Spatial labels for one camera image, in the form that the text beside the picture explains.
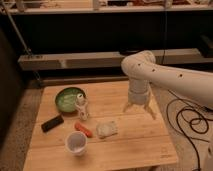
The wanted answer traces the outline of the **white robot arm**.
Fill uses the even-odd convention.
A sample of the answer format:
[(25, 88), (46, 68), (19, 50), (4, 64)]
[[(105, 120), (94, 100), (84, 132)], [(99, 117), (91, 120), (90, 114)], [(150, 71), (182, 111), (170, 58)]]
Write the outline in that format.
[(121, 68), (129, 78), (129, 106), (148, 102), (154, 83), (213, 110), (213, 73), (159, 65), (149, 50), (126, 56)]

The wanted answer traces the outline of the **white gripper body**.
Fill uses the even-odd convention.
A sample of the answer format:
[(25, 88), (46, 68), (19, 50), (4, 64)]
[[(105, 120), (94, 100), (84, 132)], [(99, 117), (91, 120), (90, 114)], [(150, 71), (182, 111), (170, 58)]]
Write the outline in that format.
[(128, 102), (136, 105), (145, 105), (149, 101), (150, 91), (146, 89), (143, 92), (128, 90)]

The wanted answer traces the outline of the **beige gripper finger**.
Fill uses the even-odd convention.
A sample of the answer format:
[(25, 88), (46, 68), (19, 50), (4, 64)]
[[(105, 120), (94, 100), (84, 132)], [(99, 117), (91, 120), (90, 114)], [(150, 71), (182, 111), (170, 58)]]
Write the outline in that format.
[(125, 113), (128, 109), (130, 109), (133, 106), (133, 103), (127, 102), (125, 103), (123, 107), (123, 112)]
[(152, 108), (149, 106), (149, 104), (144, 105), (144, 110), (149, 113), (153, 120), (156, 119), (156, 114), (153, 112)]

